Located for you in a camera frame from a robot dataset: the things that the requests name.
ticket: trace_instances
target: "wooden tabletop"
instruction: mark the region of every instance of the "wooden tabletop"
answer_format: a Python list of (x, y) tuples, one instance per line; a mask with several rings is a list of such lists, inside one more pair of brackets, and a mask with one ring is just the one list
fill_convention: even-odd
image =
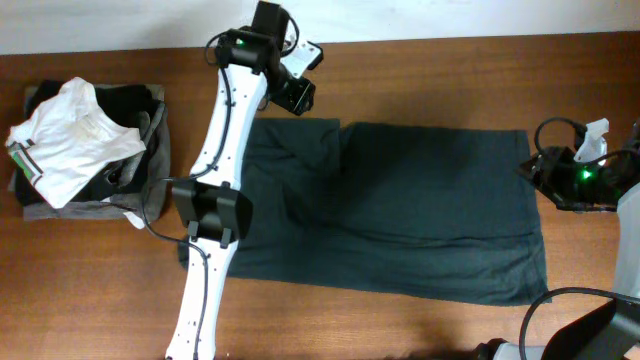
[[(41, 79), (166, 87), (172, 174), (194, 162), (215, 100), (216, 70), (200, 49), (0, 57), (0, 122), (22, 121), (23, 92)], [(524, 129), (544, 119), (611, 121), (611, 149), (640, 115), (640, 33), (327, 44), (309, 78), (308, 117), (472, 129)], [(271, 106), (261, 116), (288, 116)], [(569, 144), (550, 126), (544, 144)], [(25, 223), (6, 191), (14, 166), (0, 156), (0, 358), (161, 359), (176, 324), (186, 272), (175, 246), (122, 221)], [(549, 287), (611, 289), (615, 214), (557, 211), (538, 196)], [(157, 224), (185, 231), (169, 206)], [(536, 314), (529, 344), (545, 344), (603, 301), (558, 298)], [(218, 357), (384, 358), (517, 341), (526, 307), (446, 301), (228, 279)]]

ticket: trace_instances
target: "stack of clothes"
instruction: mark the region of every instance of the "stack of clothes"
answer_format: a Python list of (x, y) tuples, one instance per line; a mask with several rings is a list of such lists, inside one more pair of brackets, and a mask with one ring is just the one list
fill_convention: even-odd
[[(10, 190), (25, 220), (126, 217), (140, 227), (140, 193), (166, 177), (170, 141), (164, 90), (155, 85), (93, 86), (75, 78), (27, 89), (25, 121), (12, 127)], [(159, 217), (165, 186), (150, 189), (146, 214)]]

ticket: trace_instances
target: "dark fabric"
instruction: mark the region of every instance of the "dark fabric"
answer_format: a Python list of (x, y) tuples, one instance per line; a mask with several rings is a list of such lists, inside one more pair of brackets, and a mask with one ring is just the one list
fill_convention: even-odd
[(523, 131), (256, 120), (229, 275), (477, 304), (547, 290)]
[[(27, 102), (25, 117), (27, 119), (30, 118), (33, 111), (41, 102), (56, 96), (63, 84), (64, 82), (62, 81), (43, 81), (40, 86), (38, 86), (38, 90), (33, 97)], [(131, 128), (137, 128), (139, 126), (139, 120), (137, 120), (136, 117), (137, 113), (144, 111), (153, 118), (161, 103), (159, 100), (153, 99), (151, 92), (145, 85), (127, 85), (108, 89), (96, 88), (96, 98), (100, 108), (111, 120), (120, 126)], [(119, 187), (113, 183), (113, 178), (117, 178), (122, 170), (123, 162), (112, 163), (98, 175), (94, 176), (71, 201), (100, 201), (114, 194), (139, 193), (147, 180), (145, 174), (147, 174), (149, 157), (154, 153), (157, 142), (157, 137), (152, 136), (147, 146), (147, 151), (145, 151), (140, 160), (140, 164), (131, 182), (126, 186)], [(18, 172), (16, 177), (15, 190), (16, 198), (22, 206), (44, 202), (42, 196), (31, 186), (29, 180), (21, 171)]]

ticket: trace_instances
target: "wire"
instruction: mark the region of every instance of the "wire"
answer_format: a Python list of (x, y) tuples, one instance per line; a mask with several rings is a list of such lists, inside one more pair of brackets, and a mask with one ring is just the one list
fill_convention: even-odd
[(296, 23), (295, 20), (293, 20), (292, 17), (289, 17), (289, 21), (291, 21), (291, 24), (293, 25), (293, 29), (296, 32), (296, 40), (293, 42), (293, 45), (290, 46), (287, 50), (282, 51), (282, 53), (280, 53), (280, 57), (285, 57), (285, 56), (289, 56), (298, 46), (298, 40), (300, 40), (300, 28), (298, 27), (298, 24)]
[(527, 310), (527, 314), (524, 316), (524, 319), (522, 320), (522, 326), (520, 327), (520, 340), (518, 344), (518, 350), (520, 351), (521, 360), (527, 360), (525, 340), (527, 336), (527, 327), (529, 326), (529, 322), (533, 317), (533, 313), (535, 313), (538, 307), (545, 301), (553, 297), (556, 297), (558, 295), (564, 295), (564, 294), (584, 294), (584, 295), (599, 296), (603, 298), (628, 302), (630, 304), (640, 305), (640, 298), (622, 295), (622, 294), (604, 291), (604, 290), (598, 290), (598, 289), (566, 287), (566, 288), (556, 289), (553, 291), (548, 291), (542, 296), (540, 296), (536, 301), (534, 301), (533, 304), (531, 304), (531, 307), (529, 307), (529, 310)]
[[(207, 45), (205, 46), (205, 61), (207, 62), (207, 64), (209, 65), (216, 65), (216, 63), (212, 63), (209, 61), (209, 57), (208, 57), (208, 49), (211, 46), (211, 44), (218, 39), (221, 35), (223, 35), (224, 33), (220, 33), (216, 36), (214, 36), (213, 38), (211, 38), (211, 40), (209, 40), (207, 42)], [(199, 172), (199, 173), (195, 173), (195, 174), (190, 174), (187, 177), (164, 177), (164, 178), (159, 178), (153, 181), (149, 181), (147, 182), (143, 187), (142, 187), (142, 192), (140, 194), (140, 212), (142, 213), (142, 222), (144, 223), (145, 228), (149, 231), (149, 233), (151, 233), (151, 235), (157, 237), (158, 239), (164, 240), (164, 241), (169, 241), (169, 242), (173, 242), (173, 243), (177, 243), (180, 246), (189, 246), (190, 248), (196, 250), (199, 254), (200, 257), (202, 258), (202, 262), (204, 264), (204, 291), (203, 291), (203, 296), (202, 296), (202, 310), (200, 311), (200, 320), (198, 321), (198, 328), (196, 330), (196, 338), (194, 341), (194, 347), (193, 347), (193, 359), (197, 360), (198, 359), (198, 345), (200, 343), (200, 331), (202, 330), (202, 323), (204, 321), (204, 314), (206, 312), (207, 309), (207, 298), (208, 298), (208, 294), (209, 294), (209, 264), (208, 264), (208, 258), (207, 258), (207, 254), (205, 254), (205, 252), (200, 249), (198, 246), (194, 245), (191, 243), (192, 238), (189, 237), (189, 239), (185, 240), (180, 240), (180, 239), (176, 239), (167, 235), (163, 235), (158, 233), (157, 231), (155, 231), (153, 229), (153, 227), (151, 226), (151, 224), (149, 223), (149, 220), (147, 219), (147, 213), (145, 210), (145, 203), (146, 203), (146, 197), (147, 197), (147, 192), (149, 190), (149, 188), (151, 188), (151, 185), (155, 185), (159, 182), (168, 182), (168, 183), (173, 183), (173, 182), (181, 182), (181, 181), (189, 181), (189, 180), (195, 180), (201, 176), (204, 176), (206, 174), (208, 174), (211, 170), (214, 170), (217, 168), (217, 164), (218, 161), (220, 160), (220, 158), (222, 157), (222, 152), (224, 151), (224, 146), (225, 143), (227, 141), (227, 134), (229, 133), (229, 125), (231, 124), (231, 108), (233, 107), (233, 103), (232, 103), (232, 99), (231, 99), (231, 86), (229, 85), (229, 78), (227, 77), (227, 72), (225, 68), (220, 68), (220, 73), (222, 74), (222, 80), (224, 82), (224, 87), (225, 87), (225, 92), (227, 95), (227, 99), (226, 99), (226, 105), (227, 105), (227, 113), (226, 113), (226, 118), (225, 118), (225, 123), (224, 123), (224, 128), (222, 130), (222, 135), (220, 138), (220, 144), (218, 145), (218, 150), (216, 152), (216, 155), (214, 156), (212, 162), (210, 164), (208, 164), (206, 166), (206, 168)]]
[[(533, 138), (533, 142), (536, 145), (536, 150), (538, 150), (538, 153), (540, 155), (542, 155), (543, 158), (547, 159), (547, 160), (553, 160), (551, 159), (551, 156), (549, 156), (549, 154), (542, 148), (542, 146), (540, 146), (540, 133), (542, 132), (542, 129), (547, 126), (548, 124), (552, 123), (552, 122), (563, 122), (566, 124), (571, 125), (576, 131), (586, 131), (586, 127), (578, 122), (575, 122), (573, 120), (567, 119), (567, 118), (563, 118), (563, 117), (552, 117), (550, 119), (547, 119), (545, 121), (543, 121), (538, 128), (536, 129), (536, 133), (535, 136)], [(574, 167), (578, 167), (578, 166), (591, 166), (591, 165), (596, 165), (599, 162), (603, 161), (603, 160), (607, 160), (610, 159), (612, 157), (617, 157), (620, 155), (633, 155), (635, 157), (637, 157), (638, 159), (640, 159), (640, 154), (637, 151), (634, 151), (632, 149), (620, 149), (620, 150), (616, 150), (613, 152), (610, 152), (608, 154), (602, 155), (601, 157), (592, 160), (592, 161), (588, 161), (588, 162), (584, 162), (584, 163), (577, 163), (577, 162), (572, 162), (572, 163), (564, 163), (564, 162), (558, 162), (556, 163), (556, 166), (558, 167), (562, 167), (562, 168), (574, 168)]]

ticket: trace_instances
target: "white t-shirt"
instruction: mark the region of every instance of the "white t-shirt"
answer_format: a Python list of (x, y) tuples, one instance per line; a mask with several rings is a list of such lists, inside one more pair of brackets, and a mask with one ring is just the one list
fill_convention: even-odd
[(74, 78), (11, 127), (5, 146), (53, 208), (64, 207), (108, 163), (145, 150), (138, 129), (114, 123), (90, 83)]

